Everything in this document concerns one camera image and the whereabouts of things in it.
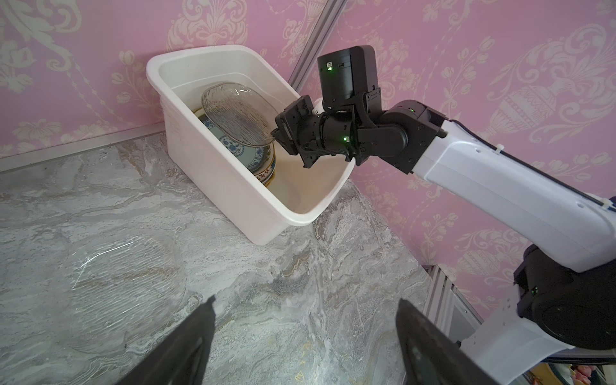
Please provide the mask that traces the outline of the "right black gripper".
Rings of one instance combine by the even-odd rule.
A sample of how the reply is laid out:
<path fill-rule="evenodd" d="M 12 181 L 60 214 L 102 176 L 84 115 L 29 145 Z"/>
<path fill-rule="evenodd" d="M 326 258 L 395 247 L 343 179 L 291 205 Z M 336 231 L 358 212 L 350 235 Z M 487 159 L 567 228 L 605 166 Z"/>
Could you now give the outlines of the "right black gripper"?
<path fill-rule="evenodd" d="M 318 57 L 322 112 L 314 113 L 309 96 L 290 104 L 276 118 L 271 136 L 305 168 L 320 157 L 345 157 L 361 165 L 369 157 L 361 149 L 359 130 L 373 128 L 382 112 L 375 49 L 354 46 Z"/>

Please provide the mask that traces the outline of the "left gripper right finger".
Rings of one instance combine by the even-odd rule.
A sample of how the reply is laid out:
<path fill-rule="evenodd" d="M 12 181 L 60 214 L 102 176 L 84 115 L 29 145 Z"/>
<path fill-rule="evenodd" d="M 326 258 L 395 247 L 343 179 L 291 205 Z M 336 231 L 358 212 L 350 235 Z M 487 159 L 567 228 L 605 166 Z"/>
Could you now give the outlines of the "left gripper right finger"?
<path fill-rule="evenodd" d="M 399 300 L 396 332 L 406 384 L 494 384 L 426 316 L 406 299 Z"/>

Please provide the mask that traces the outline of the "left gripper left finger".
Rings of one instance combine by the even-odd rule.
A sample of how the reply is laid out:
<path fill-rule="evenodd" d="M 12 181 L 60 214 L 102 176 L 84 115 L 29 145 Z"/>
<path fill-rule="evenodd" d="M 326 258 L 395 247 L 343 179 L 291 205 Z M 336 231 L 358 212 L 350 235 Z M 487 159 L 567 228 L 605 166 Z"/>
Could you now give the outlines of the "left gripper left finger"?
<path fill-rule="evenodd" d="M 198 306 L 120 384 L 201 384 L 215 333 L 212 296 Z"/>

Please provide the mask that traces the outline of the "blue floral patterned plate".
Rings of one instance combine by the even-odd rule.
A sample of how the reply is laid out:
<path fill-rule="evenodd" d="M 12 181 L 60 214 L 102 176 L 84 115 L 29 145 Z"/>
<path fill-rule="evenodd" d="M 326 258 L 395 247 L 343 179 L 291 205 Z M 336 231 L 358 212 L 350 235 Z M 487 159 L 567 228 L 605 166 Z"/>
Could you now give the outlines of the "blue floral patterned plate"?
<path fill-rule="evenodd" d="M 232 139 L 214 125 L 211 120 L 205 115 L 202 108 L 197 109 L 194 114 L 205 125 L 208 130 L 219 139 L 219 141 L 229 150 L 248 170 L 256 173 L 260 168 L 264 167 L 272 157 L 273 146 L 265 147 L 250 147 Z"/>

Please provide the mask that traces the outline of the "grey smoked glass plate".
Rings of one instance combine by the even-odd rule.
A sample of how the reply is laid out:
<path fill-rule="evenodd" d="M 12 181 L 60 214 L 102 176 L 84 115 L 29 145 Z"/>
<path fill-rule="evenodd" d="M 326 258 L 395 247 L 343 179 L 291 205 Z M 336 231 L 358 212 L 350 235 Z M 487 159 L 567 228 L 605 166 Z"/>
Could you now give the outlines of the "grey smoked glass plate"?
<path fill-rule="evenodd" d="M 274 142 L 276 109 L 259 93 L 240 83 L 219 82 L 201 95 L 205 115 L 240 144 L 265 147 Z"/>

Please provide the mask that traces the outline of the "cream plate with willow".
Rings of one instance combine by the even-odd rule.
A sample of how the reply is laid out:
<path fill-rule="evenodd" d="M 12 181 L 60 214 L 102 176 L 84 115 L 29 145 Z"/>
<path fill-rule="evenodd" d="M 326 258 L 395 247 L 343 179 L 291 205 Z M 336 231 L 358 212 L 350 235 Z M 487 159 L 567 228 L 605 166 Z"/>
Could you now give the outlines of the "cream plate with willow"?
<path fill-rule="evenodd" d="M 276 155 L 272 155 L 267 162 L 267 165 L 260 168 L 256 173 L 255 177 L 264 185 L 268 186 L 275 176 L 275 167 L 276 167 Z"/>

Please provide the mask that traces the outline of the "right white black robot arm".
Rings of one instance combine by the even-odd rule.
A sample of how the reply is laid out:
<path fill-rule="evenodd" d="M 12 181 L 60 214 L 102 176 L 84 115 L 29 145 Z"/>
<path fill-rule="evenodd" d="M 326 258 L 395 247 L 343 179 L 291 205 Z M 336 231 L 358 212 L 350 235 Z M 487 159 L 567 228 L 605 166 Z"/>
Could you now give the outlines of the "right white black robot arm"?
<path fill-rule="evenodd" d="M 615 203 L 568 186 L 457 120 L 407 99 L 383 109 L 375 50 L 319 57 L 323 110 L 302 96 L 273 138 L 306 168 L 328 155 L 378 157 L 439 185 L 530 241 L 501 308 L 455 344 L 399 301 L 396 331 L 409 384 L 508 384 L 566 349 L 615 347 Z"/>

